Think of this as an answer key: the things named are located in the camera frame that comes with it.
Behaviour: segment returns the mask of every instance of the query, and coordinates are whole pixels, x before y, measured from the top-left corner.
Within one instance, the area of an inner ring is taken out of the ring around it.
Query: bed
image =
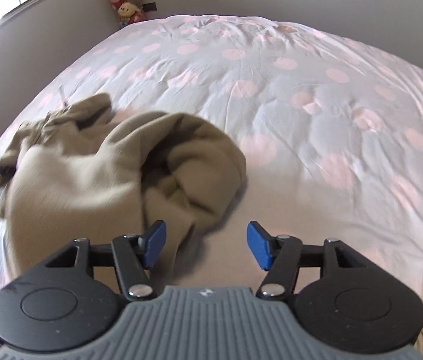
[[[264,274],[246,245],[256,220],[305,243],[339,238],[422,295],[422,69],[260,17],[136,23],[44,88],[1,136],[0,156],[21,122],[97,92],[110,94],[118,119],[151,109],[199,115],[246,155],[247,184],[174,284],[256,288]],[[303,270],[298,286],[316,275]],[[9,280],[0,221],[0,287]]]

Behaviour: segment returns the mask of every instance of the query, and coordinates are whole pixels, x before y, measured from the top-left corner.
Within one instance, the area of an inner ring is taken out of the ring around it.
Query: khaki garment
[[[72,239],[109,243],[162,219],[152,270],[162,281],[178,247],[216,225],[245,180],[243,154],[205,120],[157,111],[111,124],[110,113],[98,94],[16,132],[0,160],[18,168],[0,179],[14,277]]]

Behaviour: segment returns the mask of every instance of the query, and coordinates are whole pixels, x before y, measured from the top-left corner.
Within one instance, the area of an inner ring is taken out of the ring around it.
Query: polka dot comforter
[[[150,109],[199,115],[246,155],[246,187],[186,252],[176,284],[256,288],[264,274],[245,236],[256,220],[305,243],[340,238],[423,292],[423,70],[293,23],[136,23],[59,74],[0,138],[0,155],[21,122],[97,92],[110,94],[118,118]],[[0,286],[6,267],[0,221]],[[303,271],[299,286],[318,277]]]

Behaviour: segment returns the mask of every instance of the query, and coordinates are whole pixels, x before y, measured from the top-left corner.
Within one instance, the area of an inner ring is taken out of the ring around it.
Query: silver bolt
[[[281,284],[265,284],[263,287],[261,287],[261,293],[269,297],[280,296],[285,293],[285,287],[283,287]]]
[[[146,284],[135,284],[128,288],[128,293],[133,298],[145,298],[153,293],[153,288]]]

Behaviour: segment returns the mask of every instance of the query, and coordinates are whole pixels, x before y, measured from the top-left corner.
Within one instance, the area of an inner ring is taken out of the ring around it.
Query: gray plastic body
[[[0,360],[423,360],[412,346],[379,355],[340,351],[309,335],[282,302],[249,288],[166,287],[130,303],[97,340],[56,354],[0,348]]]

